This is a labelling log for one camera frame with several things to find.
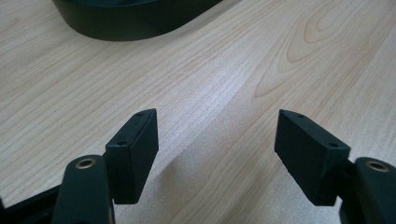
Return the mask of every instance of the black plastic part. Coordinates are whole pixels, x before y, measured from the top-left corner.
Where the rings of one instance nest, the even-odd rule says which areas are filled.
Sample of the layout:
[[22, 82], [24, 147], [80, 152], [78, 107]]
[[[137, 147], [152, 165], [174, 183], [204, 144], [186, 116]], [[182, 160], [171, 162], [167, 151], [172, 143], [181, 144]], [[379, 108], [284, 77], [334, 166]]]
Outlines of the black plastic part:
[[2, 223], [50, 223], [59, 186], [41, 192], [9, 208], [1, 208]]
[[314, 205], [334, 205], [337, 167], [350, 147], [304, 115], [280, 110], [275, 152]]
[[133, 115], [107, 143], [106, 165], [116, 204], [139, 201], [158, 152], [155, 109]]
[[171, 32], [222, 0], [52, 0], [77, 32], [127, 41]]
[[358, 158], [354, 189], [367, 223], [396, 222], [395, 167], [372, 158]]
[[51, 223], [115, 223], [102, 156], [80, 157], [67, 165]]

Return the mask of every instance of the light wood grain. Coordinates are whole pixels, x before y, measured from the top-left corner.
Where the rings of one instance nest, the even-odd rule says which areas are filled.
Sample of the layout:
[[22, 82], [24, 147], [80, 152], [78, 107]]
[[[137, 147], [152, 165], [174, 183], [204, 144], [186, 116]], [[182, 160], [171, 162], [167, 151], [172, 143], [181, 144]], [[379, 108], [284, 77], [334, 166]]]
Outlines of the light wood grain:
[[339, 223], [274, 152], [280, 108], [396, 164], [394, 0], [224, 0], [167, 35], [106, 42], [51, 1], [0, 2], [0, 195], [10, 206], [158, 110], [160, 152], [118, 223]]

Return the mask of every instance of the black rounded object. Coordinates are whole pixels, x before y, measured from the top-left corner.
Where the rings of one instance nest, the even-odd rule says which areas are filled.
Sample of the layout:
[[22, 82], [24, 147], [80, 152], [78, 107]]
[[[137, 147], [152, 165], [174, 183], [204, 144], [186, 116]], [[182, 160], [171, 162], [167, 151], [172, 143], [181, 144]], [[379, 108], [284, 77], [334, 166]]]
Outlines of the black rounded object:
[[77, 32], [128, 41], [171, 32], [222, 0], [52, 0]]

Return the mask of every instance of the tabletop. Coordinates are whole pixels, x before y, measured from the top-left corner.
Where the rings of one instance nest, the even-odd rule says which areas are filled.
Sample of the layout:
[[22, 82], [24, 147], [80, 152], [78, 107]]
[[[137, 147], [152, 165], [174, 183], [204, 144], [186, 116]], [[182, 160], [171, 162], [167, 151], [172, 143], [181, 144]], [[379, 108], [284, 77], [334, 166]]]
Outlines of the tabletop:
[[108, 42], [50, 0], [0, 2], [0, 196], [61, 184], [156, 108], [160, 150], [117, 223], [340, 223], [274, 152], [279, 109], [396, 164], [394, 0], [224, 0], [165, 35]]

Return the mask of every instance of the wooden surface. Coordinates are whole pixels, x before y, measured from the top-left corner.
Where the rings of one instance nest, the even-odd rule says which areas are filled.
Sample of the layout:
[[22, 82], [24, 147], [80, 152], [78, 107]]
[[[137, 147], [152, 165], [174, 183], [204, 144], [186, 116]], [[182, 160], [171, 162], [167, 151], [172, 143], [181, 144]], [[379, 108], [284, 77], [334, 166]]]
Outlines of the wooden surface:
[[394, 0], [225, 0], [167, 35], [112, 43], [67, 26], [50, 0], [0, 2], [0, 195], [62, 181], [140, 110], [160, 151], [118, 223], [339, 223], [274, 152], [280, 108], [396, 164]]

